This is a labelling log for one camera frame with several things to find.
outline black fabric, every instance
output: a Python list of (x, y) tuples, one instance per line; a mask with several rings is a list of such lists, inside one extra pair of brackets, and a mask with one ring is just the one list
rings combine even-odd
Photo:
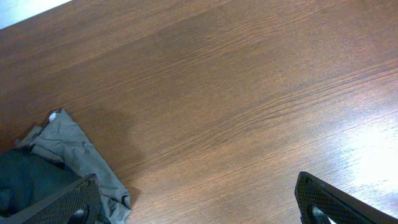
[(14, 149), (0, 156), (0, 216), (9, 217), (58, 192), (79, 179), (54, 166), (30, 148)]

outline gray cloth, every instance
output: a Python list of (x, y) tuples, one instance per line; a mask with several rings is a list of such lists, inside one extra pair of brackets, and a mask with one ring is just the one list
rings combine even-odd
[(80, 177), (96, 174), (105, 216), (111, 223), (125, 223), (131, 212), (129, 191), (65, 110), (44, 129), (35, 127), (19, 146), (27, 144), (35, 145), (33, 154), (51, 162), (64, 162)]

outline crumpled fabric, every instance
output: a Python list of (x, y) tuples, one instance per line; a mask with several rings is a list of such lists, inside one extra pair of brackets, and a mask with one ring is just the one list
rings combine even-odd
[(51, 164), (18, 148), (0, 156), (0, 219), (10, 217), (80, 179), (65, 164)]
[(96, 174), (105, 217), (111, 223), (125, 223), (131, 212), (128, 189), (65, 110), (57, 113), (44, 129), (34, 127), (18, 146), (26, 145), (34, 145), (32, 153), (51, 163), (64, 162), (80, 177)]

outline wood grain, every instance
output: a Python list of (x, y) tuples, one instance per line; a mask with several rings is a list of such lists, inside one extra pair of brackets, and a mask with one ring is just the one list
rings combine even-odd
[(74, 0), (0, 31), (3, 138), (66, 108), (129, 223), (300, 223), (302, 170), (398, 217), (397, 10)]

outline carbon fiber pattern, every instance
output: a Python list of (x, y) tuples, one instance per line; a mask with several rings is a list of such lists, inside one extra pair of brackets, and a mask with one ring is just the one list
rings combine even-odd
[(398, 220), (307, 172), (298, 175), (295, 196), (302, 223), (398, 223)]
[(95, 175), (71, 189), (25, 223), (67, 223), (69, 218), (81, 208), (85, 212), (83, 223), (94, 223), (101, 209), (100, 190)]
[(320, 222), (313, 215), (315, 206), (337, 223), (367, 223), (362, 218), (347, 210), (345, 205), (331, 200), (331, 195), (313, 185), (310, 179), (302, 178), (298, 180), (296, 199), (298, 207), (302, 211), (302, 223)]

